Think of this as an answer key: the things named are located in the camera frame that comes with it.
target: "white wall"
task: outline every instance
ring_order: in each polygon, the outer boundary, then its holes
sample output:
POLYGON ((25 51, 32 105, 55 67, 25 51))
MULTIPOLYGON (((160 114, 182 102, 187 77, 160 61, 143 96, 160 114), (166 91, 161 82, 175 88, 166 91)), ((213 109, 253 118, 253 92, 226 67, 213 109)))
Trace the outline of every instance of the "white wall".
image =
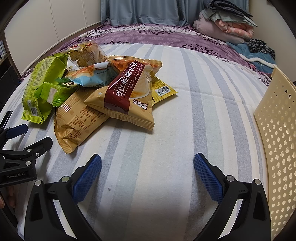
POLYGON ((258 25, 254 38, 276 52, 276 63, 291 81, 296 80, 296 39, 276 8, 267 0, 250 0, 250 12, 258 25))
POLYGON ((29 0, 5 29, 7 45, 23 74, 72 34, 101 21, 101 0, 29 0))

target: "silver screw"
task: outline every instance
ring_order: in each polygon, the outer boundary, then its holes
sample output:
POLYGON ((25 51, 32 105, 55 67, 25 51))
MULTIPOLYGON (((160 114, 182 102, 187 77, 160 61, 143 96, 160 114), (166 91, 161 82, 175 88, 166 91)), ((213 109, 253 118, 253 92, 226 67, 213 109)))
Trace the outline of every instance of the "silver screw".
POLYGON ((259 179, 255 179, 255 183, 256 183, 257 185, 260 185, 260 184, 261 184, 261 181, 260 181, 259 179))
POLYGON ((69 177, 68 176, 64 176, 64 177, 62 177, 62 182, 63 183, 66 183, 67 181, 69 181, 69 177))
POLYGON ((228 175, 228 176, 226 177, 226 179, 227 179, 229 182, 233 182, 233 181, 234 181, 234 177, 231 176, 231 175, 228 175))
POLYGON ((37 180, 36 182, 35 182, 35 185, 36 186, 39 186, 41 184, 41 180, 37 180))

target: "perforated basket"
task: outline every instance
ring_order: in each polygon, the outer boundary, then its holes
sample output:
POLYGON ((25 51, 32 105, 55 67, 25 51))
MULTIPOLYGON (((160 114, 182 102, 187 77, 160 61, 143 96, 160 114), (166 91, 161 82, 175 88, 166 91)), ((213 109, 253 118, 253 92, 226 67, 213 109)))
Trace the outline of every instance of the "perforated basket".
POLYGON ((268 167, 268 205, 274 239, 296 205, 296 88, 275 68, 255 110, 268 167))

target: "blue curtain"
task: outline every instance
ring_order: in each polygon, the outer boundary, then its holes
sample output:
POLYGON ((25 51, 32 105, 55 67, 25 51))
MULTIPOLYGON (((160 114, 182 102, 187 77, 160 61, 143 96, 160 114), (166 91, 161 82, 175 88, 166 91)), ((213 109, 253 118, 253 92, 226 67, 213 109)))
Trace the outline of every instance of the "blue curtain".
MULTIPOLYGON (((248 10, 249 0, 229 0, 248 10)), ((185 26, 193 24, 204 9, 203 0, 101 0, 101 23, 112 26, 153 23, 185 26)))

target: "blue gripper pad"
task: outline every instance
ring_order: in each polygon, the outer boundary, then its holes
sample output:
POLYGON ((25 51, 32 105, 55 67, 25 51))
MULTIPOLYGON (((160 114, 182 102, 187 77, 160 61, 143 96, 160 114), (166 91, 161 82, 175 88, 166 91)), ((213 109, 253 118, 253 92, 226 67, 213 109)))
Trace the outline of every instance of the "blue gripper pad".
POLYGON ((26 124, 22 124, 20 126, 13 127, 11 129, 8 129, 6 132, 6 138, 13 139, 15 137, 18 137, 22 134, 27 133, 28 126, 26 124))
POLYGON ((97 175, 101 172, 102 160, 96 155, 73 186, 72 198, 77 204, 85 199, 97 175))
POLYGON ((200 154, 195 155, 193 165, 212 200, 220 204, 223 199, 222 185, 200 154))

